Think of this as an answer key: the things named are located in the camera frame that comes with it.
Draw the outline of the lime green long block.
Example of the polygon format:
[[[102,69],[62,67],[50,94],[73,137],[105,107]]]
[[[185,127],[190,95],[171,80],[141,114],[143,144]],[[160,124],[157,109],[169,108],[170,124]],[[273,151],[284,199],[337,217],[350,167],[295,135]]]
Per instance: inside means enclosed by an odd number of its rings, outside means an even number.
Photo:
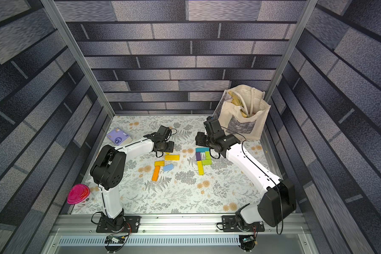
[[[211,165],[212,164],[211,159],[202,160],[201,162],[202,162],[202,165]]]

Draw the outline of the teal block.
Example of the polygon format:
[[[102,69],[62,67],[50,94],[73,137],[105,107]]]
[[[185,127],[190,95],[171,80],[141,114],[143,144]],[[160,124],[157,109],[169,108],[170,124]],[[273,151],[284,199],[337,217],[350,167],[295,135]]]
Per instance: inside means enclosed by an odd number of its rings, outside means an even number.
[[[196,148],[195,151],[196,152],[209,152],[210,149],[207,147],[201,147],[201,148]]]

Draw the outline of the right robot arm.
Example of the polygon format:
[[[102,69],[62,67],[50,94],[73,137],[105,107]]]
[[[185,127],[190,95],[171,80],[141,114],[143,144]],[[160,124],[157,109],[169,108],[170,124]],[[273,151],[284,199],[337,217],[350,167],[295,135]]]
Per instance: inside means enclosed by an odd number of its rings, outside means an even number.
[[[204,122],[205,132],[198,132],[196,145],[213,149],[219,157],[236,165],[253,183],[261,200],[247,204],[235,213],[237,227],[248,230],[253,224],[264,222],[277,227],[296,210],[295,186],[266,169],[244,148],[233,134],[225,134],[219,120],[209,116]]]

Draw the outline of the yellow-green block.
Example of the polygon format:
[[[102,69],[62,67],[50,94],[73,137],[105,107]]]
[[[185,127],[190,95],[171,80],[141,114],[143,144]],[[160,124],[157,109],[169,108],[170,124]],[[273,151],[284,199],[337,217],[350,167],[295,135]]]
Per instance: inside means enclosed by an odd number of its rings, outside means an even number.
[[[198,167],[198,173],[199,175],[204,175],[204,169],[203,169],[203,164],[202,161],[197,161],[197,167]]]

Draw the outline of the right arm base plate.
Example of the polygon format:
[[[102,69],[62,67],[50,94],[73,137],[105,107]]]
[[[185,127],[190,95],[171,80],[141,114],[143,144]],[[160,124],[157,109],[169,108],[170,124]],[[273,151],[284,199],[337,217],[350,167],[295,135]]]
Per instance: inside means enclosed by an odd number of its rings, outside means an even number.
[[[252,224],[245,224],[237,219],[235,215],[223,215],[221,222],[217,223],[217,228],[224,232],[264,232],[265,227],[263,222],[255,222]]]

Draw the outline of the lime green short block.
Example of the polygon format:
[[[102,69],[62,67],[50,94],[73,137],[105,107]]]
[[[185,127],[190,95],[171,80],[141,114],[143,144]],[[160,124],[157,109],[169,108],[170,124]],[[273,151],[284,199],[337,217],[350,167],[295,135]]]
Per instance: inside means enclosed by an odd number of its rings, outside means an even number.
[[[206,160],[211,160],[211,155],[208,151],[205,152],[205,159]]]

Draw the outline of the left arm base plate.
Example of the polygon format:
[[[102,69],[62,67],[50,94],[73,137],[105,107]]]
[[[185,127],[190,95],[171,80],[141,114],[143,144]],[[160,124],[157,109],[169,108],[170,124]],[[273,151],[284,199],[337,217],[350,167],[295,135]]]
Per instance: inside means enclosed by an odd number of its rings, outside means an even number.
[[[110,219],[101,216],[97,224],[97,233],[137,233],[140,225],[140,216],[124,216]]]

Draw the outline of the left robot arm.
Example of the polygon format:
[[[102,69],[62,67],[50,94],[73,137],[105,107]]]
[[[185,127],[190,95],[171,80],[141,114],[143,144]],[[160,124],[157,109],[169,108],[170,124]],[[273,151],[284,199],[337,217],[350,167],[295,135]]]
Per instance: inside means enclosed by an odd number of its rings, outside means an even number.
[[[173,152],[174,142],[170,141],[171,136],[172,129],[160,126],[157,132],[144,135],[142,140],[117,147],[106,145],[100,150],[90,175],[101,189],[103,219],[122,226],[124,211],[120,202],[119,184],[123,178],[126,162],[150,152],[157,155]]]

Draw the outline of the purple block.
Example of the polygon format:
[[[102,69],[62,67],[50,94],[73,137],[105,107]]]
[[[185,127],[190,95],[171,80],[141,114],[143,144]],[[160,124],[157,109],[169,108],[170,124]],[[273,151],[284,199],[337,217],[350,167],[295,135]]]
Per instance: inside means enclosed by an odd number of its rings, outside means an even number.
[[[196,152],[196,160],[197,161],[201,161],[202,160],[202,156],[201,156],[200,152]]]

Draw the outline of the long yellow block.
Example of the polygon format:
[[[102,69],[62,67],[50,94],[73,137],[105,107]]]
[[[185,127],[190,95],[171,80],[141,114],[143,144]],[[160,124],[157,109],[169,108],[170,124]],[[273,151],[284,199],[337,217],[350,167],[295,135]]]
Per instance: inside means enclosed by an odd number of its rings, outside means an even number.
[[[166,155],[165,161],[179,161],[180,155]]]

